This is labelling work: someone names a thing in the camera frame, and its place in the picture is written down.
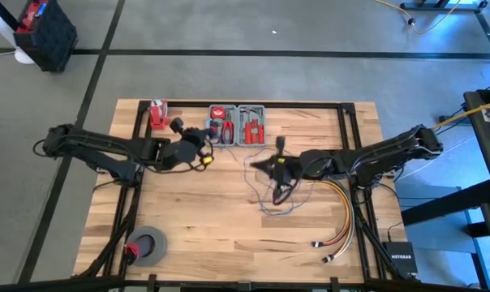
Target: gray floor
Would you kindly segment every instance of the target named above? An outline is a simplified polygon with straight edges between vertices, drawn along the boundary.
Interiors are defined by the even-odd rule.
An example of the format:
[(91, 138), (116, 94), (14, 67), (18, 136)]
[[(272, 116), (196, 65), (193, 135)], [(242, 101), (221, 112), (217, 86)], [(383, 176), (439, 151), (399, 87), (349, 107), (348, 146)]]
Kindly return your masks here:
[[(23, 5), (2, 2), (13, 13)], [(78, 46), (101, 48), (117, 1), (59, 3), (78, 28)], [(490, 23), (490, 7), (484, 14)], [(420, 29), (442, 16), (413, 15)], [(490, 53), (471, 13), (454, 14), (437, 30), (416, 36), (396, 11), (371, 0), (126, 1), (112, 48)], [(18, 276), (57, 167), (32, 155), (32, 144), (49, 127), (74, 122), (96, 60), (73, 56), (66, 72), (52, 75), (0, 56), (0, 283)], [(85, 128), (106, 132), (118, 98), (375, 101), (390, 137), (417, 123), (433, 125), (437, 115), (459, 108), (463, 92), (488, 85), (490, 61), (109, 56)], [(444, 133), (448, 152), (430, 165), (411, 162), (402, 181), (467, 187), (484, 180), (488, 173), (473, 135), (462, 127)], [(95, 177), (84, 164), (72, 164), (33, 280), (70, 276)], [(445, 271), (447, 261), (462, 257), (424, 259), (436, 258), (435, 267)], [(423, 275), (431, 274), (432, 265), (425, 266)], [(424, 277), (460, 286), (472, 281)]]

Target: yellow cable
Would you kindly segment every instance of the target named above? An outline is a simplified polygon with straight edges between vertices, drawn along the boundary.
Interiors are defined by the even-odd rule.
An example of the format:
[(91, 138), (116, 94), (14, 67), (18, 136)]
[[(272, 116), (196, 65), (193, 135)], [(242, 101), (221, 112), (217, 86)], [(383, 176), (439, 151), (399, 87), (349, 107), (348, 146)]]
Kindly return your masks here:
[(452, 118), (447, 118), (445, 121), (440, 122), (439, 124), (435, 125), (432, 129), (433, 130), (439, 129), (440, 127), (443, 127), (450, 122), (456, 121), (457, 119), (466, 117), (469, 114), (474, 114), (474, 113), (477, 113), (481, 110), (488, 109), (488, 108), (490, 108), (490, 103), (486, 104), (486, 105), (481, 105), (480, 107), (477, 107), (475, 109), (468, 110), (465, 113), (457, 114), (457, 115), (453, 116)]
[[(338, 187), (337, 185), (335, 185), (335, 183), (333, 183), (333, 182), (326, 182), (326, 181), (319, 181), (319, 183), (324, 183), (324, 184), (332, 187), (339, 194), (344, 195), (344, 197), (346, 198), (346, 200), (349, 201), (349, 199), (347, 199), (348, 198), (347, 197), (347, 194), (340, 187)], [(344, 242), (342, 243), (341, 247), (339, 247), (339, 249), (336, 250), (333, 253), (334, 255), (338, 255), (339, 253), (344, 252), (344, 250), (348, 248), (347, 244), (350, 242), (350, 238), (353, 237), (353, 228), (351, 228), (351, 225), (353, 225), (353, 221), (350, 218), (350, 220), (348, 222), (350, 223), (350, 229), (348, 230), (348, 234), (346, 235), (346, 240), (344, 240)]]
[[(387, 3), (385, 1), (382, 1), (382, 0), (374, 0), (380, 4), (384, 4), (386, 6), (389, 6), (389, 7), (392, 7), (394, 9), (397, 9), (399, 11), (401, 11), (402, 13), (404, 13), (405, 15), (407, 15), (407, 17), (409, 17), (409, 19), (412, 19), (413, 17), (405, 10), (405, 9), (402, 9), (401, 7), (398, 7), (394, 4), (391, 4), (391, 3)], [(415, 23), (412, 23), (411, 26), (413, 27), (413, 30), (415, 30), (416, 34), (417, 35), (423, 35), (423, 34), (426, 34), (427, 32), (430, 32), (431, 30), (433, 30), (436, 26), (438, 26), (438, 24), (440, 24), (442, 21), (444, 21), (447, 16), (449, 16), (451, 13), (454, 12), (454, 10), (458, 7), (459, 3), (461, 2), (462, 0), (458, 0), (456, 2), (456, 4), (449, 10), (449, 12), (447, 12), (447, 14), (442, 17), (437, 23), (435, 23), (434, 25), (432, 25), (430, 28), (424, 30), (423, 32), (419, 32), (417, 29), (416, 29), (416, 26), (415, 26)]]
[(351, 224), (351, 222), (350, 222), (351, 213), (350, 212), (351, 211), (350, 211), (350, 207), (348, 205), (348, 197), (347, 197), (347, 195), (344, 193), (344, 191), (340, 187), (337, 187), (336, 185), (334, 185), (333, 183), (330, 183), (330, 182), (319, 181), (317, 183), (323, 183), (323, 184), (325, 184), (325, 185), (327, 185), (329, 187), (332, 187), (339, 194), (339, 196), (341, 197), (341, 201), (344, 204), (344, 208), (346, 209), (346, 219), (345, 219), (344, 226), (342, 227), (342, 230), (334, 238), (332, 238), (332, 239), (330, 239), (328, 241), (323, 242), (323, 243), (329, 243), (331, 241), (336, 240), (337, 237), (339, 235), (341, 235), (341, 233), (343, 232), (343, 230), (345, 228), (350, 227), (350, 224)]

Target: wooden tabletop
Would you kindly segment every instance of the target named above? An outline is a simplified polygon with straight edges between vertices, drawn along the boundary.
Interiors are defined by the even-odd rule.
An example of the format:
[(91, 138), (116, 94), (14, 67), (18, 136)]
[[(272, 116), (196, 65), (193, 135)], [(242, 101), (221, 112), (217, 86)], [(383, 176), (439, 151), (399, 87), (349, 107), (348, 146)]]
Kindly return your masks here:
[[(118, 101), (110, 135), (131, 137), (138, 103)], [(375, 104), (357, 102), (355, 108), (363, 145), (381, 141)], [(185, 127), (204, 127), (208, 110), (170, 108), (168, 115), (181, 117)], [(271, 196), (268, 177), (247, 164), (272, 155), (278, 135), (286, 137), (286, 151), (294, 155), (312, 148), (342, 148), (337, 111), (268, 108), (265, 116), (268, 145), (255, 157), (247, 158), (260, 148), (217, 148), (214, 162), (203, 173), (146, 171), (135, 227), (150, 225), (162, 230), (168, 239), (168, 251), (156, 267), (129, 267), (127, 279), (147, 280), (150, 273), (155, 273), (158, 280), (169, 281), (327, 282), (330, 277), (338, 277), (341, 283), (363, 282), (357, 235), (348, 250), (329, 264), (322, 264), (320, 259), (338, 246), (310, 245), (314, 240), (332, 238), (344, 224), (346, 211), (336, 192), (304, 182), (293, 197), (297, 204), (309, 196), (306, 203), (290, 215), (271, 217), (261, 212), (257, 194), (245, 183), (247, 179), (261, 197), (265, 193), (266, 198)], [(347, 121), (346, 127), (350, 145), (354, 145)], [(153, 136), (179, 138), (170, 129), (154, 131)], [(97, 184), (109, 180), (109, 175), (99, 175)], [(387, 178), (384, 183), (394, 187)], [(93, 194), (74, 274), (83, 272), (108, 242), (118, 193), (118, 186), (109, 185)], [(398, 201), (383, 187), (373, 191), (372, 200), (380, 239), (385, 240), (387, 229), (402, 221)], [(265, 203), (265, 207), (279, 212), (290, 205)], [(406, 240), (403, 226), (392, 228), (391, 236), (393, 240)], [(372, 246), (368, 240), (366, 243), (375, 277)], [(120, 249), (114, 267), (118, 267), (119, 258)]]

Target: red-handled pliers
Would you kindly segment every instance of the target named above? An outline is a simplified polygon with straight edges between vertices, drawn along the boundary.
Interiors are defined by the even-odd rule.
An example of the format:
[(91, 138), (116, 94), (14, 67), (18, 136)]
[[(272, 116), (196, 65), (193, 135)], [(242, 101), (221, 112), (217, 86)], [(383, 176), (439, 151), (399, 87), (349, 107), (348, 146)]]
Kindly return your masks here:
[(232, 144), (234, 142), (234, 124), (230, 112), (226, 113), (226, 120), (221, 125), (221, 143)]

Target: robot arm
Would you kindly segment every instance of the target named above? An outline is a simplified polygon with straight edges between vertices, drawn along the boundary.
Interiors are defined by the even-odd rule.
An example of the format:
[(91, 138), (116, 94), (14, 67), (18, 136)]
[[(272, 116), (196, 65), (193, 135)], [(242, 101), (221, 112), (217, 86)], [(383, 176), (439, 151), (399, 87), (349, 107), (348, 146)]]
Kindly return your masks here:
[(285, 138), (277, 137), (277, 154), (251, 164), (276, 182), (275, 205), (290, 197), (300, 179), (347, 176), (358, 188), (368, 188), (378, 183), (383, 173), (398, 169), (411, 159), (430, 160), (443, 152), (443, 145), (434, 131), (423, 125), (355, 150), (312, 149), (302, 152), (299, 157), (289, 157), (283, 156), (284, 146)]
[[(153, 172), (166, 172), (175, 166), (187, 163), (191, 169), (204, 170), (213, 160), (211, 153), (202, 152), (206, 137), (213, 135), (210, 130), (198, 128), (183, 129), (179, 118), (170, 125), (175, 133), (182, 137), (171, 143), (164, 138), (133, 138), (123, 139), (75, 128), (71, 124), (49, 129), (42, 149), (47, 157), (73, 156), (94, 170), (106, 170), (110, 175), (127, 187), (139, 182), (138, 173), (144, 167)], [(123, 155), (128, 160), (114, 159), (104, 152)], [(202, 169), (192, 166), (192, 162), (200, 158)]]

